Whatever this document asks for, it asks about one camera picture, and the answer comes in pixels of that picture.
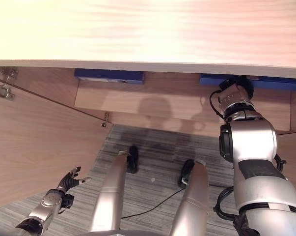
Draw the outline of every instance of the blue container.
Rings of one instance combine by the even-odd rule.
[[[201,85],[219,85],[229,77],[230,75],[224,74],[200,74],[199,83]],[[250,79],[250,81],[256,88],[296,90],[296,79],[256,76],[256,79]]]
[[[120,82],[142,85],[144,72],[127,70],[75,69],[75,76],[80,80],[100,82]]]

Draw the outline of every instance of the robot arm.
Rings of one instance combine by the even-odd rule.
[[[220,85],[220,154],[234,165],[234,196],[239,215],[233,218],[240,236],[296,236],[296,191],[273,165],[274,127],[250,101],[246,77]]]
[[[66,192],[79,184],[86,183],[91,178],[74,179],[78,176],[81,167],[71,170],[59,182],[56,189],[50,189],[42,198],[40,204],[14,229],[14,235],[19,236],[40,236],[50,225],[53,218],[59,214],[59,210],[70,208],[74,196]]]

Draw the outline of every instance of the silver robot leg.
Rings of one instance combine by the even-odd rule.
[[[208,174],[195,162],[183,199],[176,212],[170,236],[204,236],[209,212]]]
[[[124,199],[128,153],[120,151],[114,160],[96,201],[89,231],[118,230]]]

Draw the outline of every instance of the cabinet hinge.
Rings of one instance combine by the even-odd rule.
[[[107,122],[108,122],[108,118],[109,118],[109,113],[108,112],[105,112],[105,114],[104,114],[104,122],[101,124],[101,127],[106,128]]]
[[[5,80],[5,82],[0,85],[0,97],[12,101],[15,95],[11,93],[11,87],[17,79],[18,68],[14,66],[0,66],[0,74],[4,75]]]

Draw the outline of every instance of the gray carpet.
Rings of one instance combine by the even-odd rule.
[[[105,174],[119,150],[136,145],[139,149],[139,172],[127,174],[123,216],[153,208],[179,190],[177,179],[185,160],[192,158],[206,163],[211,184],[231,186],[232,165],[219,155],[217,138],[116,125],[100,151],[88,184],[69,191],[75,195],[74,205],[54,219],[46,236],[73,236],[87,232],[89,222]],[[232,222],[212,211],[222,188],[210,187],[208,236],[235,236]],[[16,226],[41,200],[44,193],[0,207],[0,230]],[[168,234],[183,192],[175,195],[152,212],[122,220],[121,229],[150,230]],[[237,213],[234,196],[223,202],[223,210]]]

